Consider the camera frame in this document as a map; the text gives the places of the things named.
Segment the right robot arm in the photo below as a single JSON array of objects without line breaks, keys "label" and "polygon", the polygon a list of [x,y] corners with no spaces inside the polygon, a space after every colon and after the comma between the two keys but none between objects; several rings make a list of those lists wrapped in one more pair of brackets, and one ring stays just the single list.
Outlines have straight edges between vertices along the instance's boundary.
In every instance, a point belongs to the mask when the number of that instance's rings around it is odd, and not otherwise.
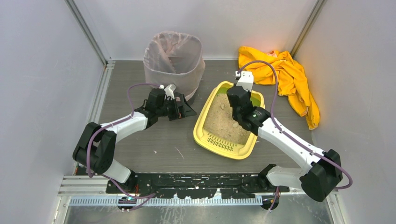
[{"label": "right robot arm", "polygon": [[226,91],[232,108],[232,118],[247,131],[267,140],[294,160],[299,168],[268,165],[261,174],[273,186],[302,189],[311,199],[322,202],[335,190],[343,176],[340,155],[330,149],[324,151],[304,141],[280,125],[270,112],[254,106],[251,93],[241,86]]}]

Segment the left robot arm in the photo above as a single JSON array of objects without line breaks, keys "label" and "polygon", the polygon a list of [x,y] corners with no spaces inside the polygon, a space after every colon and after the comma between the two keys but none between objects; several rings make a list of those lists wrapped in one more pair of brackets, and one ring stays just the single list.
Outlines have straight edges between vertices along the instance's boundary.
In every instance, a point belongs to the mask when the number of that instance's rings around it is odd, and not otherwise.
[{"label": "left robot arm", "polygon": [[120,184],[134,186],[135,173],[114,159],[115,145],[129,135],[153,126],[160,117],[173,121],[196,114],[184,94],[175,91],[175,85],[153,88],[143,105],[131,114],[109,123],[88,123],[72,158],[85,166],[88,173],[94,172]]}]

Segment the yellow litter box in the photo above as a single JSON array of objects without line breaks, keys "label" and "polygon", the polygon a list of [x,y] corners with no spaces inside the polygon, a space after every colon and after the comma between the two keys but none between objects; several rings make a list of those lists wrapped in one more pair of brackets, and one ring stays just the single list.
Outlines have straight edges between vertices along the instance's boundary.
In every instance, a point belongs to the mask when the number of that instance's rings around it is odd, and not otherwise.
[{"label": "yellow litter box", "polygon": [[232,118],[226,91],[233,84],[221,82],[206,100],[193,129],[194,140],[218,155],[242,160],[253,151],[257,136],[245,131]]}]

